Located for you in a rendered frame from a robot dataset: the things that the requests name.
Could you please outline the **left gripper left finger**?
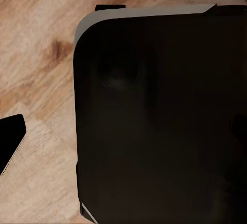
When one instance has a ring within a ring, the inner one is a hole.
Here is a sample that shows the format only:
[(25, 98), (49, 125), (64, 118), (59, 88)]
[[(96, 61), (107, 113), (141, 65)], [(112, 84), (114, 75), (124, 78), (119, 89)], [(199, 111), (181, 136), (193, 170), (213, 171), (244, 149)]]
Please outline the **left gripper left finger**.
[(26, 134), (22, 114), (0, 119), (0, 174)]

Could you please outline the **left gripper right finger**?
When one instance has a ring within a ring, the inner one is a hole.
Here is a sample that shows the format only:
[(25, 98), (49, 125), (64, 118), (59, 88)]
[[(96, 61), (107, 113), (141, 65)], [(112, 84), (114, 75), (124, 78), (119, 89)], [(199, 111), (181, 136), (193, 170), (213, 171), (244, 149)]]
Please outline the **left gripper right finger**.
[(247, 154), (247, 115), (235, 114), (231, 132)]

